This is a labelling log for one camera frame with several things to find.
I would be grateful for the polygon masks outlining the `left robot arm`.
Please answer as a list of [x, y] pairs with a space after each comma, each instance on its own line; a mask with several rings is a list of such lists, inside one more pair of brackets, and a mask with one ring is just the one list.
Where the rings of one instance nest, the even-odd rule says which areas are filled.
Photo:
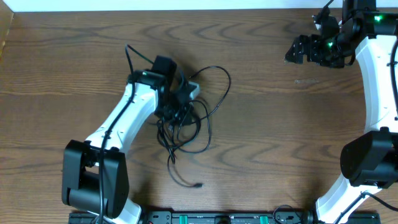
[[126, 155], [146, 119], [181, 122], [199, 84], [180, 77], [177, 64], [157, 56], [147, 70], [130, 69], [122, 98], [84, 141], [71, 140], [63, 154], [62, 202], [95, 215], [96, 223], [138, 223], [142, 208], [129, 199]]

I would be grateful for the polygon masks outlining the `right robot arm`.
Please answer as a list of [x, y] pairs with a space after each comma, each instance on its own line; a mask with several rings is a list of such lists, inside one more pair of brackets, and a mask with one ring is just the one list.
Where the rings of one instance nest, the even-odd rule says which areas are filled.
[[344, 1], [336, 19], [324, 6], [313, 16], [317, 34], [295, 38], [290, 63], [344, 68], [358, 63], [366, 104], [364, 133], [341, 151], [341, 174], [300, 223], [371, 223], [356, 215], [367, 199], [397, 182], [397, 14], [381, 12], [375, 0]]

